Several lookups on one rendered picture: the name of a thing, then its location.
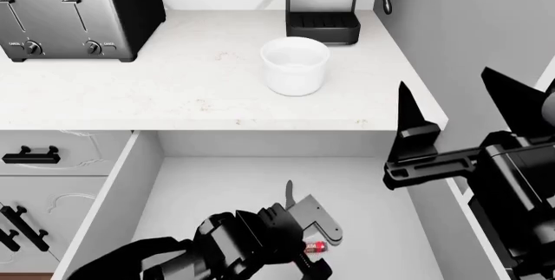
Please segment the white ceramic cup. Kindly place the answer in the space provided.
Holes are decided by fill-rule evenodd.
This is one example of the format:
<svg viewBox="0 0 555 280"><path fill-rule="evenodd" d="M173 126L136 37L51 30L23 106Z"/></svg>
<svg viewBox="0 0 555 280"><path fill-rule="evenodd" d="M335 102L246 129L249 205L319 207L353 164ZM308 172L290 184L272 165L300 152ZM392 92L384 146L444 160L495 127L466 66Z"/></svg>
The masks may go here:
<svg viewBox="0 0 555 280"><path fill-rule="evenodd" d="M307 37L279 37L260 49L266 87L288 97L317 92L325 82L330 50Z"/></svg>

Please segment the open white drawer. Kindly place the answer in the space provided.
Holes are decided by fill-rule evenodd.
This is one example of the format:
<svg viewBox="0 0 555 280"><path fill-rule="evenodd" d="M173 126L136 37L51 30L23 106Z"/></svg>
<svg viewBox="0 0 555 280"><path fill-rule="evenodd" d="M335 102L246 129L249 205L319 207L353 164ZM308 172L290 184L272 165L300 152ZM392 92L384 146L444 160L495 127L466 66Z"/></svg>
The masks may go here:
<svg viewBox="0 0 555 280"><path fill-rule="evenodd" d="M137 131L52 280L133 240L191 238L215 213L313 196L343 230L330 280L510 280L454 180L388 190L393 131Z"/></svg>

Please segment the stainless steel four-slot toaster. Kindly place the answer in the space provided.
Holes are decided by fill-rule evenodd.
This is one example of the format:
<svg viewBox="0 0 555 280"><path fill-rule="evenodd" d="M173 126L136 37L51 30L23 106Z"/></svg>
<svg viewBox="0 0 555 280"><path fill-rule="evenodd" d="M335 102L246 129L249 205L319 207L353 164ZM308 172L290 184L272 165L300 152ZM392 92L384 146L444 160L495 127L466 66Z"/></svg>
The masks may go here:
<svg viewBox="0 0 555 280"><path fill-rule="evenodd" d="M13 62L132 62L165 21L162 0L0 0L0 48Z"/></svg>

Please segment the white closed drawer front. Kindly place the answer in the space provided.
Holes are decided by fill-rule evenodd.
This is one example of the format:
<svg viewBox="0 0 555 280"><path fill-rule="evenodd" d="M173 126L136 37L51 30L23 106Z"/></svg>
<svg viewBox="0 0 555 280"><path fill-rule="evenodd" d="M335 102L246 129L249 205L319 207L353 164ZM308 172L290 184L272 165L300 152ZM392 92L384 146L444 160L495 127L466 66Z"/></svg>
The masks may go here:
<svg viewBox="0 0 555 280"><path fill-rule="evenodd" d="M0 131L0 175L109 175L131 131ZM43 154L56 147L57 163L5 163L5 154Z"/></svg>

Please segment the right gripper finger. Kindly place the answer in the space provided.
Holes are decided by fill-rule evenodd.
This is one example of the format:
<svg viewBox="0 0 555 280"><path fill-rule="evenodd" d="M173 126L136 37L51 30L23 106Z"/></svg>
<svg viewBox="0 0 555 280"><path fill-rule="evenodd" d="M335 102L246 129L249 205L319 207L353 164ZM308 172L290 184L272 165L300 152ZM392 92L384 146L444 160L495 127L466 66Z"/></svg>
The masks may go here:
<svg viewBox="0 0 555 280"><path fill-rule="evenodd" d="M398 89L397 132L388 162L413 160L437 154L434 146L440 127L425 120L408 86L401 81Z"/></svg>
<svg viewBox="0 0 555 280"><path fill-rule="evenodd" d="M518 138L532 146L555 144L555 123L550 123L543 113L550 96L548 93L529 87L492 68L484 68L480 76L508 127L506 131L489 133L481 142L483 147L516 147L519 144Z"/></svg>

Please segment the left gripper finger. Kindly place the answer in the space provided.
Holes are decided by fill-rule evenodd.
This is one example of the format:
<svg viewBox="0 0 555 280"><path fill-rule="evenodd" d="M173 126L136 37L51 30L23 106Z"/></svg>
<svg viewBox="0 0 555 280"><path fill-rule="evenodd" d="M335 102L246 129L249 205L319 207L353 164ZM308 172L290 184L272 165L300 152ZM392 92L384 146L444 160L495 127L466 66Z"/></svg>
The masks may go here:
<svg viewBox="0 0 555 280"><path fill-rule="evenodd" d="M300 201L293 197L293 182L285 186L285 210L297 221L303 232L317 230L330 245L340 245L343 230L317 199L309 194Z"/></svg>
<svg viewBox="0 0 555 280"><path fill-rule="evenodd" d="M295 256L295 265L303 274L301 280L328 280L332 275L332 269L323 258L313 262L303 252Z"/></svg>

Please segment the white cabinet door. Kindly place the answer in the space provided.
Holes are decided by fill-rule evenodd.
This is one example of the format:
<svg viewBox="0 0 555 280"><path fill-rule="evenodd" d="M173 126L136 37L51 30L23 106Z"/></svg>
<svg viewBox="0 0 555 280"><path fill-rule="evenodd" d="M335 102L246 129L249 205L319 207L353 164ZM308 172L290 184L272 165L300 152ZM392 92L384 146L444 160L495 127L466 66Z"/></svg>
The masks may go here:
<svg viewBox="0 0 555 280"><path fill-rule="evenodd" d="M0 177L0 207L26 209L19 218L49 246L40 254L61 260L105 183L104 176Z"/></svg>

